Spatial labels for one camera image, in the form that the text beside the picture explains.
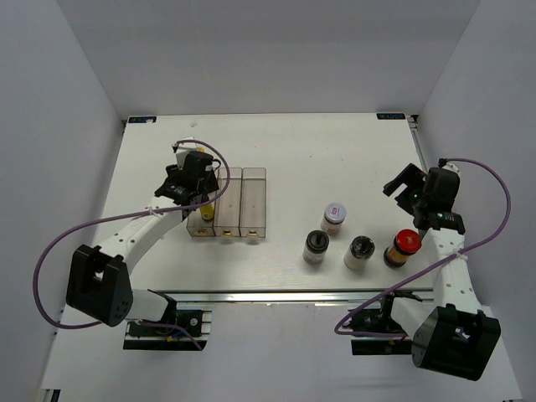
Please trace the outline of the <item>small yellow label bottle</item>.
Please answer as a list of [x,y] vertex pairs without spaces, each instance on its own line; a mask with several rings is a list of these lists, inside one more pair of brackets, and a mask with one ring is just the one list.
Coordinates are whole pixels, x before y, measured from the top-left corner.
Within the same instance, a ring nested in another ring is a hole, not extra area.
[[206,204],[199,208],[201,218],[205,221],[210,221],[214,219],[215,208],[214,204]]

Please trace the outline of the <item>white lid sauce jar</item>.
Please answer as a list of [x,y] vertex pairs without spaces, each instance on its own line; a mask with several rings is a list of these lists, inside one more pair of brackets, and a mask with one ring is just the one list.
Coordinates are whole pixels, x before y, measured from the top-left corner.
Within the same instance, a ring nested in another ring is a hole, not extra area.
[[337,235],[346,219],[347,210],[341,203],[330,203],[324,210],[321,229],[328,235]]

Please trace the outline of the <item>black grinder white bottle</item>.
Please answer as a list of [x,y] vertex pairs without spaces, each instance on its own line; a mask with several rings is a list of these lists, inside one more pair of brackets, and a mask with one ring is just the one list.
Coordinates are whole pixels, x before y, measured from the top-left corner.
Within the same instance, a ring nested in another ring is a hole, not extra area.
[[349,270],[361,271],[367,265],[374,251],[374,242],[368,236],[360,235],[350,243],[348,251],[343,257],[343,262]]

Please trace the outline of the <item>black lid spice jar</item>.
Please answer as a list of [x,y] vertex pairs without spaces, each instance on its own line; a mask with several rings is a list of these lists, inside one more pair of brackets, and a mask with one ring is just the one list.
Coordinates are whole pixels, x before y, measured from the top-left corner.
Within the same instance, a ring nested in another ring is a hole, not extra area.
[[329,246],[329,237],[322,230],[313,230],[305,240],[302,257],[308,264],[321,264]]

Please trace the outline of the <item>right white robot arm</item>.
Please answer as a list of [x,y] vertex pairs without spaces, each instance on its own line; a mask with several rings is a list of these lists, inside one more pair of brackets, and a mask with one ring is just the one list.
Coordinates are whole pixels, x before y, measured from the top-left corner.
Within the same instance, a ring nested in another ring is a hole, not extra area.
[[395,201],[412,216],[415,238],[431,247],[440,264],[431,271],[432,303],[392,291],[382,301],[378,322],[387,333],[406,334],[416,368],[478,381],[501,327],[482,310],[461,252],[465,226],[452,210],[460,183],[458,172],[447,164],[428,172],[409,164],[384,185],[387,196],[400,191]]

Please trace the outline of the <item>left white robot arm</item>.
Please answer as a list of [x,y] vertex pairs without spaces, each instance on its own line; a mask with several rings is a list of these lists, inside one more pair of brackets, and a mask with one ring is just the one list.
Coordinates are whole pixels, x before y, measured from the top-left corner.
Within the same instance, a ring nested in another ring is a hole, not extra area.
[[70,264],[67,305],[109,327],[140,320],[157,333],[170,333],[177,324],[175,302],[162,293],[134,290],[130,275],[169,230],[219,190],[213,163],[208,153],[181,151],[178,163],[166,167],[167,177],[143,216],[98,245],[81,245]]

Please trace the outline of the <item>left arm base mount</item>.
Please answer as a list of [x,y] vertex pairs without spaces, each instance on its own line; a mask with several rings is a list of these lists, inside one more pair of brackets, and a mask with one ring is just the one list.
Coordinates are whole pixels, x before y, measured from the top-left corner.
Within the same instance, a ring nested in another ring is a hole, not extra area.
[[177,302],[162,322],[127,323],[122,347],[126,351],[201,352],[209,340],[212,317],[210,304]]

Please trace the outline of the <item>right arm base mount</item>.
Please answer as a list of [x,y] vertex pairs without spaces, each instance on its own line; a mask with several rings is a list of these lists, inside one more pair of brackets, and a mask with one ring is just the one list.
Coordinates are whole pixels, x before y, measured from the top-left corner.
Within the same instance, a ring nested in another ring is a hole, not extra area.
[[343,330],[359,332],[351,341],[354,356],[411,355],[413,336],[434,306],[412,291],[394,291],[349,318]]

